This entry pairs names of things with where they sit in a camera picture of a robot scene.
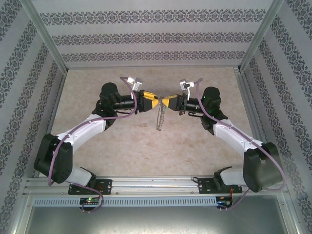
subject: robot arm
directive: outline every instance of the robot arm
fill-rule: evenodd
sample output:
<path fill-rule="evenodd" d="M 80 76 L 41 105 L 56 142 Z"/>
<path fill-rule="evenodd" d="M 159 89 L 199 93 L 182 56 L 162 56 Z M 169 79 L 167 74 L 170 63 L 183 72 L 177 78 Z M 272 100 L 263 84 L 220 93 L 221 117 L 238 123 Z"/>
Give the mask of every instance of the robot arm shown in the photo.
<path fill-rule="evenodd" d="M 73 165 L 73 154 L 75 151 L 96 134 L 107 130 L 115 122 L 115 119 L 102 120 L 102 117 L 116 117 L 119 110 L 134 109 L 134 98 L 136 98 L 137 102 L 135 114 L 149 111 L 158 104 L 156 95 L 141 90 L 142 82 L 140 79 L 134 80 L 128 78 L 128 82 L 133 84 L 133 91 L 136 97 L 132 95 L 121 96 L 114 83 L 106 83 L 102 86 L 99 95 L 100 99 L 96 103 L 96 108 L 92 114 L 83 121 L 89 121 L 89 123 L 75 130 L 75 132 L 69 135 L 64 143 L 61 144 L 52 172 L 52 180 L 54 182 L 63 183 L 67 181 L 94 188 L 96 175 L 82 167 Z M 60 141 L 67 136 L 71 130 L 56 136 L 47 134 L 43 137 L 34 164 L 36 170 L 43 173 L 45 176 L 49 175 L 53 153 Z"/>
<path fill-rule="evenodd" d="M 220 110 L 221 98 L 217 88 L 206 88 L 201 102 L 205 110 L 215 119 L 221 120 L 223 124 L 217 123 L 204 115 L 198 99 L 190 98 L 190 88 L 194 87 L 193 82 L 181 80 L 180 86 L 183 91 L 187 90 L 188 94 L 182 93 L 182 95 L 166 97 L 162 101 L 164 105 L 174 111 L 179 111 L 180 115 L 188 112 L 189 116 L 199 117 L 205 130 L 223 139 L 244 159 L 243 166 L 241 167 L 226 167 L 214 173 L 215 184 L 220 190 L 230 185 L 241 185 L 248 186 L 253 192 L 259 192 L 282 181 L 282 176 L 273 162 L 256 146 L 251 144 L 251 141 L 261 146 L 281 165 L 277 147 L 271 142 L 264 144 L 259 140 L 253 139 L 235 127 Z"/>

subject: marble floor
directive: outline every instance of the marble floor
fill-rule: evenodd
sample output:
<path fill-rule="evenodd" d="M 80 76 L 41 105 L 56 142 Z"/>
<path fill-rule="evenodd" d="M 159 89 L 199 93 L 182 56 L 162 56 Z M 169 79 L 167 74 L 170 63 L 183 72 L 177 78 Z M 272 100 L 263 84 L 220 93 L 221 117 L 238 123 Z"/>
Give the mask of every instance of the marble floor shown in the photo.
<path fill-rule="evenodd" d="M 119 93 L 129 93 L 119 77 L 138 77 L 143 90 L 158 96 L 181 94 L 180 79 L 196 81 L 201 93 L 208 86 L 221 92 L 221 110 L 251 135 L 233 68 L 114 68 L 69 70 L 52 129 L 56 135 L 85 120 L 93 111 L 103 84 L 114 82 Z M 193 88 L 191 97 L 196 97 Z M 98 176 L 212 175 L 226 166 L 241 165 L 243 158 L 223 140 L 201 126 L 199 118 L 166 110 L 161 131 L 156 130 L 158 108 L 116 120 L 74 154 L 74 163 Z"/>

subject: wall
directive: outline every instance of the wall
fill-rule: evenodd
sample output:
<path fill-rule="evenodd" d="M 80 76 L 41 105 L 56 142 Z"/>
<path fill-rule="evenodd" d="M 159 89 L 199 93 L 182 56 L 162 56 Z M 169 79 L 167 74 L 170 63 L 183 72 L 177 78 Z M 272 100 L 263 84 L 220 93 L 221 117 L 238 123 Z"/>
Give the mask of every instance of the wall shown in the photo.
<path fill-rule="evenodd" d="M 69 68 L 239 65 L 272 0 L 35 0 Z"/>
<path fill-rule="evenodd" d="M 16 211 L 63 74 L 18 0 L 0 1 L 0 233 Z"/>
<path fill-rule="evenodd" d="M 245 70 L 267 141 L 279 147 L 303 227 L 312 233 L 312 1 L 285 1 Z"/>

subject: patterned wallpaper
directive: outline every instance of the patterned wallpaper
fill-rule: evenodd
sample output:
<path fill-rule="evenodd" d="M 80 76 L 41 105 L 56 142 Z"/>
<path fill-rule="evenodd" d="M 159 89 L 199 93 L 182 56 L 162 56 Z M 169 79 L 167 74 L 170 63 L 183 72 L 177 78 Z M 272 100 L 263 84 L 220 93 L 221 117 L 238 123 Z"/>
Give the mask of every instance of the patterned wallpaper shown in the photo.
<path fill-rule="evenodd" d="M 239 65 L 272 0 L 33 3 L 74 68 Z"/>
<path fill-rule="evenodd" d="M 283 3 L 245 70 L 245 76 L 266 140 L 279 147 L 302 226 L 312 233 L 310 2 L 288 0 Z"/>
<path fill-rule="evenodd" d="M 18 0 L 1 0 L 0 233 L 5 233 L 47 132 L 62 74 Z"/>

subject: enclosure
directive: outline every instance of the enclosure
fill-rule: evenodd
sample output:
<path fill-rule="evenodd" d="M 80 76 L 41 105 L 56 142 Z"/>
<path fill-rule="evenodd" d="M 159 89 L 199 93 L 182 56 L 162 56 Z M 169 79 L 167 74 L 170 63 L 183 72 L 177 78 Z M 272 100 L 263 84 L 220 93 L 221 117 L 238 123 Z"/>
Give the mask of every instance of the enclosure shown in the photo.
<path fill-rule="evenodd" d="M 1 0 L 0 233 L 312 233 L 311 4 Z M 46 134 L 91 114 L 102 85 L 129 95 L 119 77 L 140 78 L 158 98 L 203 78 L 199 92 L 218 88 L 235 126 L 277 146 L 287 187 L 219 212 L 229 194 L 202 194 L 193 178 L 242 166 L 243 157 L 200 118 L 170 108 L 158 131 L 157 105 L 117 119 L 74 153 L 75 165 L 112 181 L 103 207 L 83 214 L 89 196 L 69 195 L 67 182 L 49 187 L 34 162 Z"/>

